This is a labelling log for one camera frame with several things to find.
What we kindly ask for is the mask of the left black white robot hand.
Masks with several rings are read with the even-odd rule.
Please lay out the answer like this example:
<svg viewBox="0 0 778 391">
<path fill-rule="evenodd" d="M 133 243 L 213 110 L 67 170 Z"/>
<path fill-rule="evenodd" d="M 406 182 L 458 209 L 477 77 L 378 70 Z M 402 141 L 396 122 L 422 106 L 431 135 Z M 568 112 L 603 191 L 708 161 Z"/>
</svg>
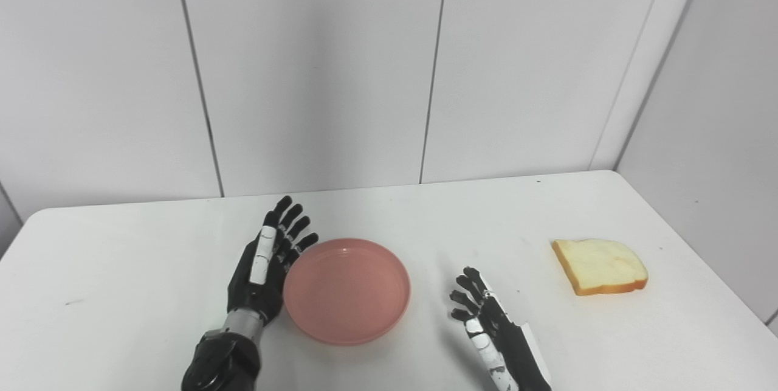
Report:
<svg viewBox="0 0 778 391">
<path fill-rule="evenodd" d="M 227 288 L 226 311 L 250 309 L 266 327 L 283 309 L 284 281 L 319 236 L 309 230 L 303 206 L 285 195 L 265 214 L 262 226 L 239 258 Z"/>
</svg>

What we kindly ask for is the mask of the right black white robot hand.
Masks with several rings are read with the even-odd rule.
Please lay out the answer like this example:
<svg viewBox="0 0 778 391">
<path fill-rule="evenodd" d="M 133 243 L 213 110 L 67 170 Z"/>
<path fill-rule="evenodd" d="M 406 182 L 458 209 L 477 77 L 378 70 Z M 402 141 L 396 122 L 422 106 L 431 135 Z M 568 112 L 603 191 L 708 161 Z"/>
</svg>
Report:
<svg viewBox="0 0 778 391">
<path fill-rule="evenodd" d="M 530 325 L 509 318 L 481 272 L 470 266 L 450 292 L 458 306 L 450 316 L 464 325 L 489 377 L 498 390 L 550 390 L 548 366 Z"/>
</svg>

